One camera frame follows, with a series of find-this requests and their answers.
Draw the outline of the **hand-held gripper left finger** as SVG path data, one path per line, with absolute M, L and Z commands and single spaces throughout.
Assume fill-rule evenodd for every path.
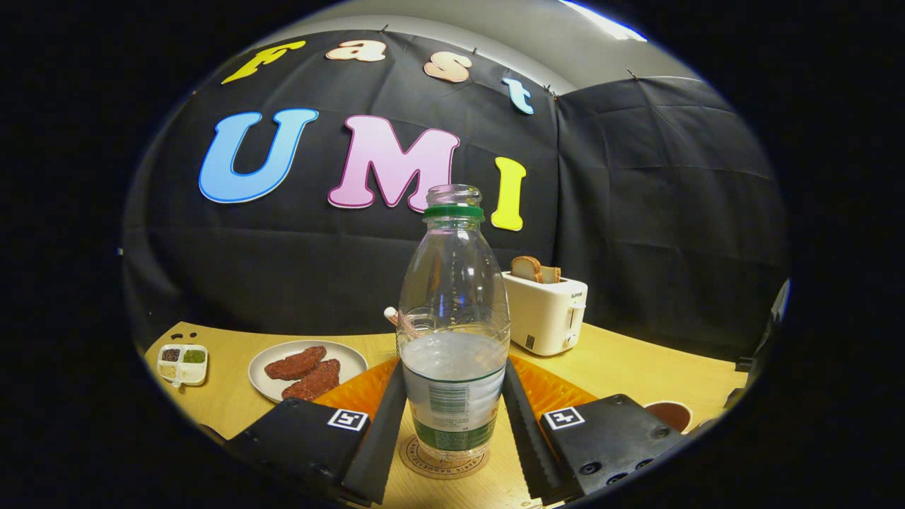
M 404 406 L 403 368 L 393 358 L 314 402 L 278 403 L 226 448 L 308 495 L 379 505 Z

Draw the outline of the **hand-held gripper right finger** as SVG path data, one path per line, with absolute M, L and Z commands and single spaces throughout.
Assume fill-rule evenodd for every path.
M 624 394 L 598 399 L 516 356 L 503 397 L 529 493 L 544 503 L 610 492 L 683 439 Z

